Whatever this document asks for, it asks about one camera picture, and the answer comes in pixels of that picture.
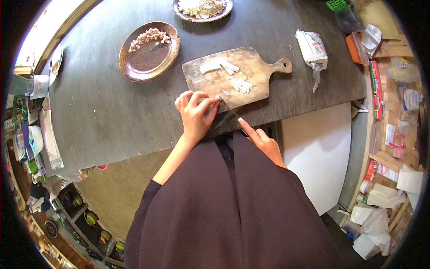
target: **right hand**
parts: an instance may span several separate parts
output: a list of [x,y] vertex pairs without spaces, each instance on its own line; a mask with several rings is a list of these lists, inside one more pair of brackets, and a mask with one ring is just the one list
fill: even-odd
[[[197,105],[200,98],[204,100]],[[184,124],[184,134],[182,135],[192,146],[206,135],[218,110],[220,99],[209,98],[209,94],[205,92],[186,91],[182,93],[175,101],[175,106],[182,116]],[[209,114],[204,116],[205,111],[210,109]]]
[[262,129],[254,130],[244,119],[239,118],[239,124],[243,130],[248,134],[251,142],[257,146],[274,164],[279,167],[287,169],[282,161],[281,151],[279,145],[273,138],[269,138]]

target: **dark wooden table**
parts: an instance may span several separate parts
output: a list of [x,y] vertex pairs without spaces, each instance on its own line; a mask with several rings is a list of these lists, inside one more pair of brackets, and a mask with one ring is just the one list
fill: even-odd
[[[134,83],[118,68],[119,51],[131,32],[151,21],[175,26],[181,48],[164,74]],[[295,38],[298,29],[319,33],[329,56],[315,94],[312,69]],[[235,0],[230,15],[204,24],[175,16],[172,0],[104,0],[71,29],[61,45],[61,73],[49,91],[65,168],[48,169],[48,174],[172,148],[183,131],[174,102],[188,90],[182,64],[228,49],[251,46],[267,63],[288,57],[293,64],[291,74],[272,75],[269,98],[238,111],[253,126],[365,96],[362,68],[352,62],[345,36],[324,2]],[[224,116],[218,115],[214,126]],[[236,121],[232,117],[217,130],[211,129],[209,136],[239,129]]]

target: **white board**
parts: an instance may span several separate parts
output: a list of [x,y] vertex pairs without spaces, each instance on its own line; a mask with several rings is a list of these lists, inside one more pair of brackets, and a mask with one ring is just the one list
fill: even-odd
[[341,195],[351,145],[351,105],[282,121],[285,165],[301,180],[321,216]]

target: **brown plate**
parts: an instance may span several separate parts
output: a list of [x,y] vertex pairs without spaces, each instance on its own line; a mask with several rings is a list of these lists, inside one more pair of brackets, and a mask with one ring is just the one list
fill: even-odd
[[189,22],[213,22],[213,21],[219,20],[219,19],[227,16],[231,12],[231,10],[233,9],[233,6],[234,6],[234,0],[228,0],[228,2],[225,4],[224,9],[221,11],[221,13],[219,13],[213,17],[209,17],[207,19],[198,19],[195,16],[185,15],[184,13],[179,11],[178,2],[179,2],[179,0],[173,0],[173,5],[172,5],[173,12],[179,18],[181,18],[185,21],[189,21]]
[[[161,43],[159,39],[143,43],[140,49],[129,53],[130,43],[149,28],[166,32],[170,44]],[[149,22],[134,30],[124,41],[120,50],[121,73],[134,82],[144,82],[161,75],[178,56],[179,35],[175,27],[165,22]]]

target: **chopped food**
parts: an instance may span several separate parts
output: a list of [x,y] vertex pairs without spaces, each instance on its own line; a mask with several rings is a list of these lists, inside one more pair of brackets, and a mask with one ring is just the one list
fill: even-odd
[[225,8],[228,0],[179,0],[179,11],[198,19],[213,17]]
[[234,77],[229,77],[228,79],[231,80],[231,85],[233,85],[234,89],[243,95],[247,95],[252,89],[253,84],[249,81],[239,80]]
[[162,32],[158,30],[157,28],[149,28],[149,30],[146,30],[144,34],[140,34],[137,39],[133,40],[133,42],[130,43],[130,49],[129,53],[132,53],[136,51],[136,49],[140,49],[144,42],[148,43],[149,40],[157,40],[160,39],[161,43],[167,43],[170,44],[170,37],[166,35],[166,32]]
[[224,68],[231,69],[231,70],[233,70],[233,71],[235,71],[235,72],[238,72],[238,71],[239,71],[239,67],[237,67],[237,66],[235,66],[235,65],[232,65],[232,64],[231,64],[231,63],[229,63],[226,59],[221,59],[220,61],[221,61],[221,65],[222,65]]
[[234,72],[238,72],[239,71],[239,67],[229,63],[226,59],[224,58],[219,58],[216,59],[214,61],[210,61],[202,66],[200,66],[200,72],[202,72],[202,74],[211,71],[211,70],[216,70],[222,67],[224,67],[225,71],[227,71],[227,73],[231,76],[234,74]]
[[212,61],[200,66],[200,72],[204,74],[208,71],[216,70],[220,68],[221,68],[221,64],[218,61]]

